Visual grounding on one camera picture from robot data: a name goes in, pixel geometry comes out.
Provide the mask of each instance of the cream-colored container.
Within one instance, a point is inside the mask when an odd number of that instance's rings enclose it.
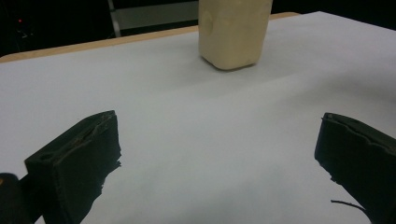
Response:
[[[262,55],[273,0],[200,0],[199,50],[222,70],[256,63]]]

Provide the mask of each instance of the table edge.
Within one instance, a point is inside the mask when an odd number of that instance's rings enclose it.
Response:
[[[297,15],[300,15],[300,14],[295,13],[295,12],[281,12],[281,13],[276,13],[276,14],[270,15],[270,20],[287,18],[287,17],[297,16]],[[119,38],[98,40],[98,41],[92,41],[92,42],[81,43],[81,44],[76,44],[76,45],[69,45],[69,46],[61,46],[61,47],[51,48],[51,49],[38,49],[38,50],[25,51],[25,52],[19,52],[19,53],[12,53],[12,54],[8,54],[8,55],[1,57],[0,63],[8,63],[8,62],[14,62],[14,61],[24,60],[24,59],[32,59],[32,58],[45,57],[45,56],[56,55],[56,54],[77,52],[77,51],[82,51],[82,50],[87,50],[87,49],[98,49],[98,48],[103,48],[103,47],[132,43],[132,42],[136,42],[136,41],[143,41],[143,40],[149,40],[149,39],[154,39],[154,38],[166,37],[166,36],[170,36],[170,35],[182,35],[182,34],[187,34],[187,33],[196,32],[196,31],[198,31],[198,26],[189,26],[189,27],[183,27],[183,28],[172,29],[172,30],[146,33],[146,34],[142,34],[142,35],[128,35],[128,36],[119,37]]]

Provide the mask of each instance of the white table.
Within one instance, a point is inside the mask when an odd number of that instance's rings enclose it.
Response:
[[[396,32],[325,13],[270,21],[220,72],[198,34],[0,64],[0,170],[114,109],[122,167],[83,223],[369,223],[314,160],[321,116],[396,136]]]

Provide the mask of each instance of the white tabletop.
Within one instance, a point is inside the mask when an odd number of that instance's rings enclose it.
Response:
[[[314,150],[325,112],[396,136],[395,84],[396,32],[321,12],[270,21],[232,72],[197,33],[0,63],[0,170],[114,109],[122,167],[83,223],[369,223]]]

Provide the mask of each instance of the dark background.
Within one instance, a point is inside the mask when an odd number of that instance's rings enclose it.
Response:
[[[194,0],[114,0],[115,8],[143,7]],[[396,30],[388,0],[274,0],[272,13],[324,11]],[[146,27],[130,34],[179,26]],[[114,37],[107,0],[0,0],[0,56]]]

